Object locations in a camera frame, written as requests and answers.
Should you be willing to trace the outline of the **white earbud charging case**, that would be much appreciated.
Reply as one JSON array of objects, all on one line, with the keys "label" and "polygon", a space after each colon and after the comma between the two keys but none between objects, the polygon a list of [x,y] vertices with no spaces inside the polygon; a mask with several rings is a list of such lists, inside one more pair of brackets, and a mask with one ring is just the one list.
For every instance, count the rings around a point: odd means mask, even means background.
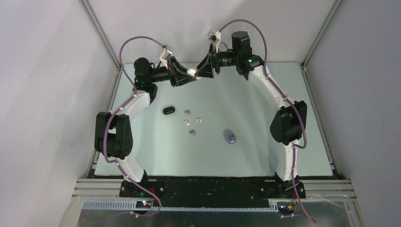
[{"label": "white earbud charging case", "polygon": [[196,77],[196,76],[195,76],[196,72],[197,72],[197,70],[194,69],[194,68],[189,68],[189,69],[187,69],[187,71],[186,71],[186,73],[189,74],[189,75],[191,75],[192,77]]}]

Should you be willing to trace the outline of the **black earbud charging case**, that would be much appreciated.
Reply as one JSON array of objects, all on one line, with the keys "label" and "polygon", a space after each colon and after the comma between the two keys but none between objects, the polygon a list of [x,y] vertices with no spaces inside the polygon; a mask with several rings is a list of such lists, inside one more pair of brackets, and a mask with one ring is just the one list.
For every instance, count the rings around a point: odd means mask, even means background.
[{"label": "black earbud charging case", "polygon": [[164,115],[170,115],[170,114],[173,114],[175,111],[176,111],[176,109],[175,109],[174,106],[168,106],[168,107],[166,107],[166,108],[164,108],[164,109],[162,110],[162,113],[163,113]]}]

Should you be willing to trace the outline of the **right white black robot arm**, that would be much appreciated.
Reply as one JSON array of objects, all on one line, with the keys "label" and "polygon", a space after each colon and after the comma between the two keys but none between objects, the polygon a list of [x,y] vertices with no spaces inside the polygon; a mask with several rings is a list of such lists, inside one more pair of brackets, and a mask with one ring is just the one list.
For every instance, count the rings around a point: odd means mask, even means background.
[{"label": "right white black robot arm", "polygon": [[271,137],[279,144],[279,163],[275,175],[279,182],[275,192],[286,198],[294,191],[291,181],[297,177],[296,153],[300,140],[305,139],[307,105],[296,101],[280,87],[270,73],[265,61],[253,54],[250,37],[246,31],[232,33],[232,48],[219,51],[221,33],[211,30],[209,52],[196,69],[187,72],[196,79],[212,78],[222,67],[234,66],[239,75],[254,85],[276,112],[270,124]]}]

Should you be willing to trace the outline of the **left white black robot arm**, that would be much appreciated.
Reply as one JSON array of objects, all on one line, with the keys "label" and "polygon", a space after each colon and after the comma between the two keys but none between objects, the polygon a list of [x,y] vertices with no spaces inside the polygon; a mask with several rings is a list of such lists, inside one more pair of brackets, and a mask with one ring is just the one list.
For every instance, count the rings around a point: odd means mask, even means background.
[{"label": "left white black robot arm", "polygon": [[127,181],[133,182],[131,191],[138,197],[149,192],[144,181],[145,170],[131,151],[134,141],[131,122],[156,99],[156,83],[170,81],[173,87],[195,82],[197,69],[185,68],[175,57],[155,65],[146,58],[134,64],[134,88],[129,97],[113,112],[99,112],[96,116],[95,150],[102,153],[107,163],[115,163]]}]

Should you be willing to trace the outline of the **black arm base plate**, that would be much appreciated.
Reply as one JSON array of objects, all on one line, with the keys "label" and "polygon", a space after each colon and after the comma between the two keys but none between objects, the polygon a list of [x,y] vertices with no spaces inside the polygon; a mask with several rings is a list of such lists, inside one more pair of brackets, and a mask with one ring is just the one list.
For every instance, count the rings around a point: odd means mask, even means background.
[{"label": "black arm base plate", "polygon": [[278,176],[251,176],[251,177],[216,177],[216,176],[144,176],[137,183],[125,179],[121,184],[120,196],[125,194],[139,194],[148,196],[141,188],[145,188],[162,198],[167,192],[194,192],[194,193],[258,193],[264,198],[294,198],[299,195],[305,197],[305,188],[299,181],[282,181]]}]

